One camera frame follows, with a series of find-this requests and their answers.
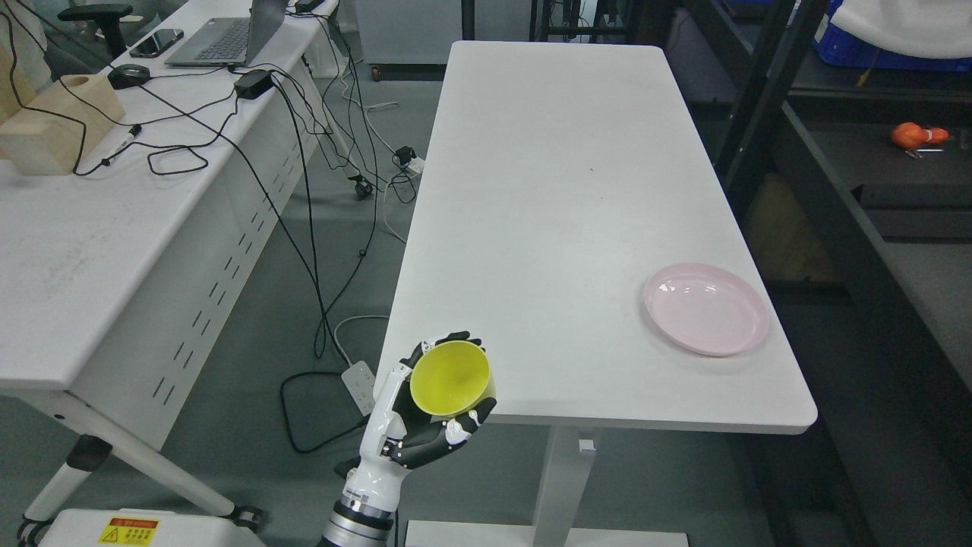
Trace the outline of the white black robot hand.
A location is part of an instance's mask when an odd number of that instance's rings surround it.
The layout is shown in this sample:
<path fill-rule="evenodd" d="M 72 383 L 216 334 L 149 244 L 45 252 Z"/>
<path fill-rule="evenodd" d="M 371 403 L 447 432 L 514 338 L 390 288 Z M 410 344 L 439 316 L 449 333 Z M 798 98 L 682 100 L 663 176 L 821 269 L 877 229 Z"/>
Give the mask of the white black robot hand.
<path fill-rule="evenodd" d="M 471 340 L 485 350 L 482 341 L 468 331 L 452 332 L 417 343 L 389 371 L 362 436 L 360 454 L 351 460 L 338 498 L 344 505 L 358 511 L 368 506 L 395 512 L 406 475 L 464 447 L 495 409 L 496 396 L 487 397 L 468 412 L 441 418 L 428 415 L 413 401 L 409 391 L 412 367 L 431 347 L 448 340 Z"/>

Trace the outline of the white robot base with label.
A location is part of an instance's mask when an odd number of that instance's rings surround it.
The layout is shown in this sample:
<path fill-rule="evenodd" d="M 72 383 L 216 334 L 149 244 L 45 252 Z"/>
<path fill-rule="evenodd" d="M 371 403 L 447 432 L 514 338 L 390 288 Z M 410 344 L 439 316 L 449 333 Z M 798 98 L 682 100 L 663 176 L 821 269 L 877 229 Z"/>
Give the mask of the white robot base with label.
<path fill-rule="evenodd" d="M 231 520 L 170 511 L 65 509 L 41 546 L 264 546 Z"/>

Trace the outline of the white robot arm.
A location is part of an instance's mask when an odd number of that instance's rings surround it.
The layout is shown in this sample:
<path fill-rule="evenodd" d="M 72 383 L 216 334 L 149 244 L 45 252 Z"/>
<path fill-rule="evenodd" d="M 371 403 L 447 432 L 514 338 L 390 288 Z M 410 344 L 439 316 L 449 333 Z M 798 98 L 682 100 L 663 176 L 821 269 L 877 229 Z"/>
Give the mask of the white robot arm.
<path fill-rule="evenodd" d="M 336 501 L 317 546 L 386 546 L 395 525 L 393 513 L 362 508 L 358 511 Z"/>

